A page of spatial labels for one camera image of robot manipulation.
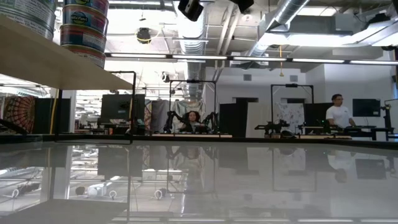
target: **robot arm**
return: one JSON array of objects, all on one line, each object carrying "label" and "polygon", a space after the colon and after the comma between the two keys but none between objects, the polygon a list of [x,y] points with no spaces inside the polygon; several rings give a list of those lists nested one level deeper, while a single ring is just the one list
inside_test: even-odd
[{"label": "robot arm", "polygon": [[169,112],[167,112],[166,125],[163,128],[164,133],[172,132],[174,117],[176,117],[180,122],[185,124],[185,120],[182,117],[180,117],[175,111],[169,111]]},{"label": "robot arm", "polygon": [[211,112],[204,120],[203,120],[203,124],[208,127],[209,125],[209,121],[211,121],[211,128],[213,130],[213,132],[218,132],[218,114],[215,112]]}]

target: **wooden shelf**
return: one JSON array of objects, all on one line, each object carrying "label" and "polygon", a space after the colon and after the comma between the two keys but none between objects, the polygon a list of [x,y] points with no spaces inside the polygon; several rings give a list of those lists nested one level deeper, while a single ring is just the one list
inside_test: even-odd
[{"label": "wooden shelf", "polygon": [[132,84],[0,15],[0,73],[61,90],[130,90]]}]

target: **woman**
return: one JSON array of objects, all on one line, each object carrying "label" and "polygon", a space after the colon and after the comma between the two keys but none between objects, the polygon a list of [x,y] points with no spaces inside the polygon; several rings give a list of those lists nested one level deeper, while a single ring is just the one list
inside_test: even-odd
[{"label": "woman", "polygon": [[180,132],[194,133],[196,125],[200,124],[200,115],[197,111],[189,111],[184,116],[185,124],[182,125]]}]

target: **computer monitor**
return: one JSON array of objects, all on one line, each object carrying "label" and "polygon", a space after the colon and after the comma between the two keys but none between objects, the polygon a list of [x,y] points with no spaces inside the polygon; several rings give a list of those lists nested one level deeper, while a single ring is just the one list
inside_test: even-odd
[{"label": "computer monitor", "polygon": [[[130,102],[132,95],[103,95],[101,107],[101,122],[107,123],[110,119],[130,119]],[[137,119],[144,121],[145,95],[136,95],[134,100],[134,114]]]},{"label": "computer monitor", "polygon": [[354,117],[380,117],[380,99],[353,99]]},{"label": "computer monitor", "polygon": [[304,119],[307,126],[323,126],[326,121],[326,111],[333,103],[306,103],[304,106]]}]

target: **stacked can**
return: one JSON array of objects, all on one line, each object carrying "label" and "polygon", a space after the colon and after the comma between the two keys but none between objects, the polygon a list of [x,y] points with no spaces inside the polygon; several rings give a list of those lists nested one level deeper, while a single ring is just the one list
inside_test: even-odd
[{"label": "stacked can", "polygon": [[0,14],[52,40],[56,6],[56,0],[7,0],[0,1]]},{"label": "stacked can", "polygon": [[108,0],[65,0],[64,3],[61,46],[104,68]]}]

